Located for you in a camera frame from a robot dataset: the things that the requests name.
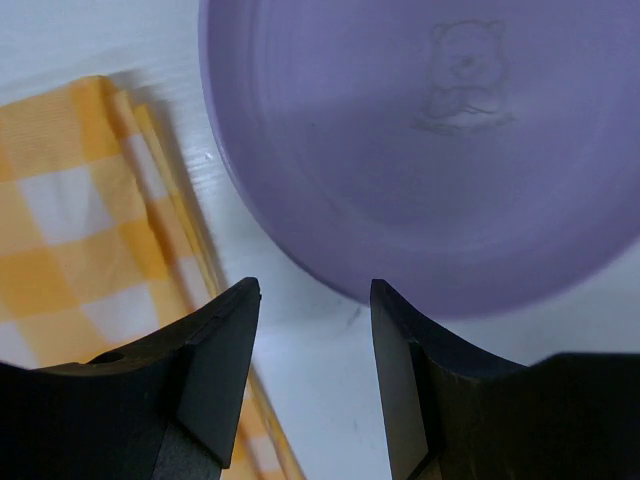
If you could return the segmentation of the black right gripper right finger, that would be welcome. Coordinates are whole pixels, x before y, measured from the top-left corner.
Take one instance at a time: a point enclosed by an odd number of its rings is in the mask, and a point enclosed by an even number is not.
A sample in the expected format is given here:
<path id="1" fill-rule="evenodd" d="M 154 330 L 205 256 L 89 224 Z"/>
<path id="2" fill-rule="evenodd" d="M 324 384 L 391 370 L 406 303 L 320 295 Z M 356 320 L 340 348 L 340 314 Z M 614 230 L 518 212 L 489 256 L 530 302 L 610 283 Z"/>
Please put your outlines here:
<path id="1" fill-rule="evenodd" d="M 637 355 L 524 366 L 442 327 L 383 280 L 370 307 L 394 478 L 638 477 Z"/>

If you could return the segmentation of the purple plastic plate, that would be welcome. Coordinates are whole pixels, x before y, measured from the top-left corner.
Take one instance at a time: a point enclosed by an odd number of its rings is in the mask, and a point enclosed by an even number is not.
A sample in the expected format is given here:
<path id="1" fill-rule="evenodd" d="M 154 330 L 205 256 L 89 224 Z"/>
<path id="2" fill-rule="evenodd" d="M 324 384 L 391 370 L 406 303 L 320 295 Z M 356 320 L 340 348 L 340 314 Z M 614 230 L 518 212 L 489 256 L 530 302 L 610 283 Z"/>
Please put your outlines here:
<path id="1" fill-rule="evenodd" d="M 635 1 L 205 1 L 199 47 L 240 197 L 355 300 L 514 310 L 639 239 Z"/>

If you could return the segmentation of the yellow checkered cloth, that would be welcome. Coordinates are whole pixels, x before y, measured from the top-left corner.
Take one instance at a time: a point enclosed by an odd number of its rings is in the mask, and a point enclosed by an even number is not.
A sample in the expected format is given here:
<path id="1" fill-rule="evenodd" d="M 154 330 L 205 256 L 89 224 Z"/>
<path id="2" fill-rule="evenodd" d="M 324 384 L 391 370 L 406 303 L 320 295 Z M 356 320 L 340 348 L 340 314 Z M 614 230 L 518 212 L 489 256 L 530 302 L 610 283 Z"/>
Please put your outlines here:
<path id="1" fill-rule="evenodd" d="M 2 108 L 1 367 L 87 363 L 228 288 L 146 105 L 95 76 Z M 301 475 L 250 363 L 217 479 Z"/>

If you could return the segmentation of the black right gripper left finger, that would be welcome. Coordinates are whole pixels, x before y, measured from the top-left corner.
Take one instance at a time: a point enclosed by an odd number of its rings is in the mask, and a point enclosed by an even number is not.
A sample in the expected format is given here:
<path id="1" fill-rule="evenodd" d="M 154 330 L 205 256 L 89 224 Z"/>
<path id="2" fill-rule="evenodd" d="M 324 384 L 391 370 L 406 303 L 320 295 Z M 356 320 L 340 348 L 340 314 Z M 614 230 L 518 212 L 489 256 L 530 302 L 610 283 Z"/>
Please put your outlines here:
<path id="1" fill-rule="evenodd" d="M 247 277 L 87 363 L 1 367 L 5 479 L 217 479 L 232 460 L 256 337 Z"/>

